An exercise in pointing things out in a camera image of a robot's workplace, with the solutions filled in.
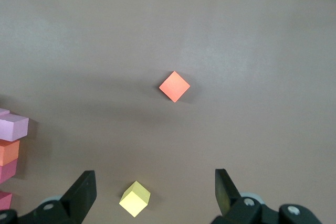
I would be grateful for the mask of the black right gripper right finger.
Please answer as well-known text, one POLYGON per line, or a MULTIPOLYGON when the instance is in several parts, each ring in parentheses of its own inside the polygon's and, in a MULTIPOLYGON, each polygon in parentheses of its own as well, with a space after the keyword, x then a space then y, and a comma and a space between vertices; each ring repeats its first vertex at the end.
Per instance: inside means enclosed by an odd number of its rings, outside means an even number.
POLYGON ((284 204, 275 211, 253 194, 241 195, 225 169, 215 170, 215 196, 221 215, 212 223, 319 223, 304 206, 284 204))

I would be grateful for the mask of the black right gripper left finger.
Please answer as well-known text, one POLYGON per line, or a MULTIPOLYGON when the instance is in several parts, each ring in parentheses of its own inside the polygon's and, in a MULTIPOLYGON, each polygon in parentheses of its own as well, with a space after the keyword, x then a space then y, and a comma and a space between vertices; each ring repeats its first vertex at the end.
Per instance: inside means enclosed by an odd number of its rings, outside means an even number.
POLYGON ((87 170, 59 200, 46 201, 23 216, 16 210, 2 210, 1 223, 82 223, 96 197, 96 175, 87 170))

